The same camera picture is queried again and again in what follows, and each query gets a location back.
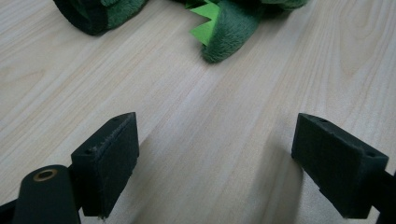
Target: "wood grain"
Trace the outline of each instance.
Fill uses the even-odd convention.
[[[25,175],[70,164],[108,119],[135,111],[141,156],[106,223],[346,220],[290,158],[299,112],[332,121],[396,169],[396,2],[311,1],[262,21],[210,65],[176,2],[84,35],[50,0],[0,2],[0,203]],[[101,223],[84,217],[83,223]]]

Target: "screw hole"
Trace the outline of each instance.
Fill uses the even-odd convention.
[[[58,173],[58,171],[55,170],[55,169],[43,170],[43,171],[37,173],[37,174],[33,177],[33,180],[34,180],[35,182],[46,181],[46,180],[51,179],[51,178],[53,178],[54,176],[56,176],[57,173]]]

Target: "dark green fabric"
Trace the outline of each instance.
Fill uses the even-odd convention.
[[[88,35],[99,35],[132,18],[146,0],[54,0],[64,16]]]
[[[216,0],[220,7],[209,44],[203,45],[203,57],[209,63],[219,63],[239,50],[251,37],[262,20],[264,11],[274,7],[293,10],[308,0]]]
[[[203,46],[203,57],[218,63],[239,50],[259,25],[263,7],[259,4],[237,4],[230,0],[219,2],[220,13],[209,44]]]
[[[285,10],[303,7],[308,0],[262,0],[263,4],[276,4]]]

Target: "green fleece fabric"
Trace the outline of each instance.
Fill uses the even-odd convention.
[[[64,16],[88,35],[99,35],[132,18],[146,0],[54,0]]]
[[[186,7],[207,4],[208,0],[188,0]],[[219,15],[211,21],[191,30],[203,43],[202,55],[209,63],[219,63],[239,50],[253,35],[265,9],[276,6],[283,10],[302,7],[308,0],[216,0]]]
[[[222,0],[218,5],[213,35],[202,50],[209,63],[221,62],[239,50],[257,29],[263,13],[260,5],[236,4],[231,0]]]

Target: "wooden table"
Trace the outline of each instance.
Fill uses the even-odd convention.
[[[305,112],[389,155],[395,171],[396,2],[313,0],[264,20],[219,64],[189,34],[202,22],[150,0],[92,37],[50,0],[1,1],[0,203],[135,111],[140,158],[106,223],[375,223],[375,209],[342,219],[290,148]]]

